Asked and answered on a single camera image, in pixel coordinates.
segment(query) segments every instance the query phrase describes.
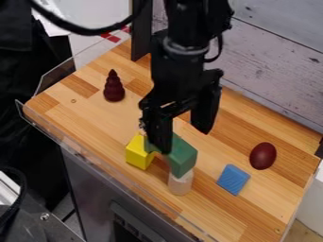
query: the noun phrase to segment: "white cylinder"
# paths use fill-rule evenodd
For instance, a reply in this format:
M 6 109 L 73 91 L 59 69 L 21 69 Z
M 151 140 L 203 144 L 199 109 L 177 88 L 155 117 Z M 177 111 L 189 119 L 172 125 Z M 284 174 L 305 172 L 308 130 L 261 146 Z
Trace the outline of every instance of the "white cylinder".
M 184 196 L 191 191 L 193 178 L 193 169 L 189 170 L 179 179 L 170 172 L 168 176 L 168 188 L 172 194 L 177 196 Z

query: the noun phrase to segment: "person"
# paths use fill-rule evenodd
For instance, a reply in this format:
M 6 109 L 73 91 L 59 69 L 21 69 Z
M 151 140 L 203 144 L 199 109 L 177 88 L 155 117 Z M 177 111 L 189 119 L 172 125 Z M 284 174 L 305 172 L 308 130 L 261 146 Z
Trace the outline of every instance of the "person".
M 68 37 L 49 38 L 28 1 L 0 1 L 0 165 L 22 170 L 49 209 L 67 193 L 60 149 L 27 124 L 15 100 L 27 102 L 42 75 L 71 55 Z

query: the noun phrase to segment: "red egg-shaped object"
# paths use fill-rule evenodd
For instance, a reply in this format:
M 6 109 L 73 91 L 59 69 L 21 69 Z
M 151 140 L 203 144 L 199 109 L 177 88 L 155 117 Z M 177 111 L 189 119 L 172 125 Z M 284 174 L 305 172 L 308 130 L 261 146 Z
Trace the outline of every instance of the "red egg-shaped object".
M 250 163 L 257 170 L 269 168 L 276 160 L 277 150 L 270 143 L 260 143 L 250 153 Z

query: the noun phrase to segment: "blue block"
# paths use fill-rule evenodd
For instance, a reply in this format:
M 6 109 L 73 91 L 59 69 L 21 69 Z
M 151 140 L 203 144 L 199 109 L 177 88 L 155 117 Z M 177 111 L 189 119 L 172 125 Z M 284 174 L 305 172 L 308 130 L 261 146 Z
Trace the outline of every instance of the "blue block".
M 238 196 L 249 178 L 250 175 L 245 171 L 239 169 L 233 164 L 227 164 L 219 180 L 217 181 L 217 184 L 234 196 Z

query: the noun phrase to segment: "wooden tabletop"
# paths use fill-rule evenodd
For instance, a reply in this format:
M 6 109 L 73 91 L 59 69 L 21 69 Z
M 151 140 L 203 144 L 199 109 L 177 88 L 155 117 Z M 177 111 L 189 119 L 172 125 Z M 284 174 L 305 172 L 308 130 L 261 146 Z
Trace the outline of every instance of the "wooden tabletop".
M 209 135 L 192 128 L 187 113 L 174 122 L 175 132 L 198 150 L 193 190 L 184 197 L 174 196 L 168 191 L 169 170 L 162 160 L 156 158 L 146 171 L 125 161 L 126 145 L 138 130 L 138 101 L 152 87 L 150 57 L 132 62 L 129 53 L 130 41 L 115 47 L 33 97 L 25 114 L 45 129 L 54 126 L 138 183 L 171 210 L 130 183 L 125 185 L 197 236 L 198 229 L 186 219 L 219 241 L 280 241 L 318 166 L 314 153 L 321 135 L 224 88 Z M 103 96 L 111 68 L 126 87 L 126 98 L 118 103 Z M 274 165 L 263 171 L 248 161 L 250 151 L 261 142 L 272 143 L 278 151 Z M 251 176 L 238 197 L 215 183 L 226 164 Z

